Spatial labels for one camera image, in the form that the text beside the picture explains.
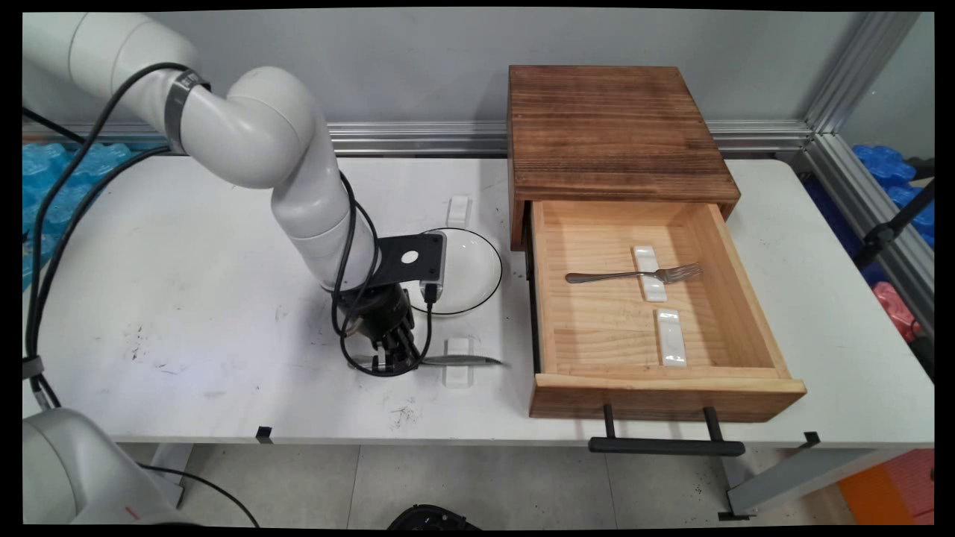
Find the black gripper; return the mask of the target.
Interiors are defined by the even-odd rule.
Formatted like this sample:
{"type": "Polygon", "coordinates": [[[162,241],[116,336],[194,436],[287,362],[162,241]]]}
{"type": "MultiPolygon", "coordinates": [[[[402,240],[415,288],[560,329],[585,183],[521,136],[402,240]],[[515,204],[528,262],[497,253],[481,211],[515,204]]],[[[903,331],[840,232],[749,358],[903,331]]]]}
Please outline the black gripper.
{"type": "Polygon", "coordinates": [[[391,374],[395,368],[417,368],[415,319],[406,289],[399,284],[345,290],[337,295],[345,335],[362,334],[371,341],[375,356],[371,370],[391,374]]]}

